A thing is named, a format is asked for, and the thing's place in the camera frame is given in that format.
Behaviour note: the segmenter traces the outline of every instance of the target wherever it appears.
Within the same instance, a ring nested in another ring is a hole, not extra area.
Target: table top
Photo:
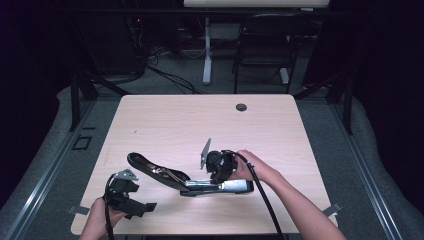
[[[329,0],[184,0],[185,7],[326,8]]]
[[[243,103],[245,111],[236,105]],[[212,150],[248,149],[278,169],[320,209],[329,207],[316,160],[296,103],[290,95],[128,95],[122,98],[106,136],[81,206],[90,207],[102,196],[109,176],[131,169],[140,185],[130,198],[157,202],[142,218],[123,219],[115,234],[269,234],[276,233],[262,197],[211,194],[182,197],[142,172],[126,157],[138,152],[151,162],[186,173],[193,180],[208,179],[200,170],[200,153],[208,138]],[[263,188],[285,233],[298,232],[276,194]],[[76,215],[71,227],[80,234],[87,216]]]

